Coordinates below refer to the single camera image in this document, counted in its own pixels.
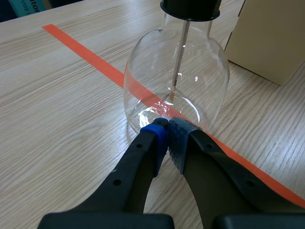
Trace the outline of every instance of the black cap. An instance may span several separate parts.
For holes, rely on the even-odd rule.
[[[188,21],[210,21],[220,15],[221,0],[163,0],[162,10],[167,14]]]

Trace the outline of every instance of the beige box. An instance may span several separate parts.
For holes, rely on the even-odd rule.
[[[246,0],[228,60],[284,85],[305,61],[305,0]]]

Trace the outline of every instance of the thin metal stick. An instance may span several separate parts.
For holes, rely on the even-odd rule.
[[[178,73],[179,73],[180,66],[181,66],[183,51],[184,51],[184,48],[185,48],[185,43],[186,43],[186,38],[187,38],[187,33],[189,31],[189,27],[190,27],[190,21],[184,21],[183,28],[182,28],[181,39],[180,39],[180,44],[179,44],[179,49],[178,49],[177,60],[176,60],[176,65],[175,65],[175,68],[174,68],[174,71],[173,71],[173,81],[172,81],[172,88],[171,88],[171,92],[170,92],[171,102],[173,102],[173,98],[174,98],[174,95],[175,95]]]

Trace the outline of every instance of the glass vessel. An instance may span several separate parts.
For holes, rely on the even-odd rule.
[[[210,37],[212,21],[188,22],[172,95],[185,22],[165,13],[162,27],[144,35],[129,57],[124,108],[136,132],[157,117],[184,117],[204,131],[214,124],[227,91],[229,66],[224,50]]]

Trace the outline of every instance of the wooden table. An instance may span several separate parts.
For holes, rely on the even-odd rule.
[[[123,72],[161,24],[160,0],[86,0],[0,24],[0,228],[85,200],[136,136],[123,91],[41,27],[53,23]],[[244,0],[223,0],[212,36],[224,47]],[[215,137],[305,198],[305,65],[280,87],[237,65]],[[145,212],[202,228],[192,193],[166,157]]]

